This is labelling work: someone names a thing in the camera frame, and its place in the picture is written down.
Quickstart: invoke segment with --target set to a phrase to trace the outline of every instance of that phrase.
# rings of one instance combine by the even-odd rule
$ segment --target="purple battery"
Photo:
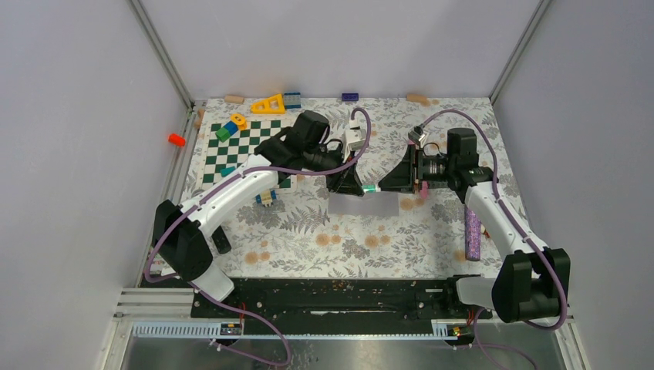
[[[481,259],[481,221],[474,212],[466,207],[466,259]]]

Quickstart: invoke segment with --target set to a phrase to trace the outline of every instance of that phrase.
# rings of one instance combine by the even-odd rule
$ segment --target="blue lego brick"
[[[358,92],[343,93],[341,95],[341,100],[344,102],[358,102],[359,93]]]
[[[229,131],[229,135],[234,135],[238,131],[238,126],[236,126],[236,123],[233,123],[231,121],[227,122],[225,126],[223,126],[227,131]]]
[[[286,109],[302,108],[299,92],[285,92],[281,99],[283,100],[284,108]]]

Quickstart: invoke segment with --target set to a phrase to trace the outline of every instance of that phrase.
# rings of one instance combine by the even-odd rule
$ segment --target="gray wall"
[[[593,369],[651,368],[654,2],[555,1],[496,105]]]
[[[538,0],[143,0],[195,99],[488,96]]]
[[[125,1],[0,2],[0,368],[93,366],[183,114]]]

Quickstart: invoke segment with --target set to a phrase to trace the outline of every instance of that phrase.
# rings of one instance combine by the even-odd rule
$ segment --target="pink object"
[[[427,185],[426,181],[423,181],[423,186],[420,188],[420,197],[423,199],[427,199],[428,190],[429,190],[429,185]]]

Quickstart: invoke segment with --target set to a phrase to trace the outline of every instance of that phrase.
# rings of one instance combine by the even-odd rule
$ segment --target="checkered mat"
[[[204,131],[204,173],[198,176],[198,186],[202,190],[211,188],[221,180],[221,170],[238,167],[255,152],[259,143],[274,136],[284,127],[292,125],[290,119],[258,120],[248,118],[248,129],[237,131],[224,143],[216,137],[222,123],[208,123]],[[291,176],[275,187],[277,193],[292,192],[297,187],[295,176]]]

